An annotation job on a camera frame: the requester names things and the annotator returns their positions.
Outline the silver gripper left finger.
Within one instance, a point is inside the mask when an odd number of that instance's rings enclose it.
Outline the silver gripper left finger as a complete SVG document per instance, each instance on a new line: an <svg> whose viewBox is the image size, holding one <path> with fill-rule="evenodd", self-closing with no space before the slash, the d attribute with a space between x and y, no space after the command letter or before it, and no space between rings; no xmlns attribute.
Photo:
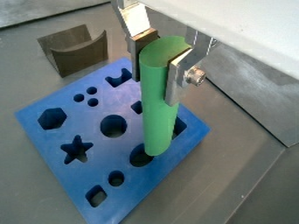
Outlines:
<svg viewBox="0 0 299 224"><path fill-rule="evenodd" d="M126 51L130 53L132 78L140 81L138 53L157 40L157 30L150 27L145 5L136 0L110 0L118 23L125 33Z"/></svg>

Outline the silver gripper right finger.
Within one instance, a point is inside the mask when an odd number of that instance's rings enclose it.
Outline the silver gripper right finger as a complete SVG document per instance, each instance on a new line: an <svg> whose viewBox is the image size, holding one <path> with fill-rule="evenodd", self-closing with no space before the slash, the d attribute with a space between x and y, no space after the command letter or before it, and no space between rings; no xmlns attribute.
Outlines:
<svg viewBox="0 0 299 224"><path fill-rule="evenodd" d="M186 27L184 42L190 46L170 61L168 66L166 86L164 101L173 106L180 99L189 84L198 86L205 78L205 73L200 70L197 63L214 49L217 40Z"/></svg>

